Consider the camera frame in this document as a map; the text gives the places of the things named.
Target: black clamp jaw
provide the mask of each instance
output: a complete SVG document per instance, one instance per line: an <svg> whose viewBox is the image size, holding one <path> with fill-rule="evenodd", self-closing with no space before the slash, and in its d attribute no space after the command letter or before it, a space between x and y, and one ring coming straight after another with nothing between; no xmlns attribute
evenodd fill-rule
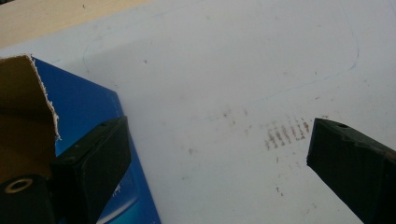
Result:
<svg viewBox="0 0 396 224"><path fill-rule="evenodd" d="M126 117L97 125L50 164L52 178L0 185L0 223L96 223L131 163Z"/></svg>
<svg viewBox="0 0 396 224"><path fill-rule="evenodd" d="M396 223L394 150L345 124L315 119L307 165L363 223Z"/></svg>

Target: cardboard box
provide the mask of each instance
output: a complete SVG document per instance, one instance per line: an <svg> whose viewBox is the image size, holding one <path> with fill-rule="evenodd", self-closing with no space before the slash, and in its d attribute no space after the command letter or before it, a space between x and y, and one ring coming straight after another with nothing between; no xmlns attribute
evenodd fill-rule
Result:
<svg viewBox="0 0 396 224"><path fill-rule="evenodd" d="M114 91L30 56L0 59L0 184L47 164L96 125L123 116ZM161 223L133 141L132 163L98 223Z"/></svg>

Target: black object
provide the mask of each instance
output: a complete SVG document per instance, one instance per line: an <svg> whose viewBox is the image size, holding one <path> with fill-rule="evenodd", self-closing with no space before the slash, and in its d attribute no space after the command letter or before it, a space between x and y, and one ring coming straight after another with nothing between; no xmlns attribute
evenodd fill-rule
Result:
<svg viewBox="0 0 396 224"><path fill-rule="evenodd" d="M396 223L396 152L345 124L315 119L307 165L363 223Z"/></svg>
<svg viewBox="0 0 396 224"><path fill-rule="evenodd" d="M52 179L0 186L0 223L96 223L131 163L127 118L101 123L51 163Z"/></svg>

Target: cardboard flap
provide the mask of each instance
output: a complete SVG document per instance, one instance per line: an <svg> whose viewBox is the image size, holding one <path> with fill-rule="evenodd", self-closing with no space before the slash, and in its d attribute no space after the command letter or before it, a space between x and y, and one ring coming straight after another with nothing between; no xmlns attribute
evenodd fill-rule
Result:
<svg viewBox="0 0 396 224"><path fill-rule="evenodd" d="M0 59L0 183L19 175L50 176L54 116L31 58Z"/></svg>

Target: white surface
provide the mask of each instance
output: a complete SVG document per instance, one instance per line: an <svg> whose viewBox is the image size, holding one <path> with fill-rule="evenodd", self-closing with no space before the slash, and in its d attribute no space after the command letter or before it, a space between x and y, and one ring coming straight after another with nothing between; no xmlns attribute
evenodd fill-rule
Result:
<svg viewBox="0 0 396 224"><path fill-rule="evenodd" d="M396 148L395 8L153 0L0 55L119 93L164 224L361 223L305 157L315 117Z"/></svg>

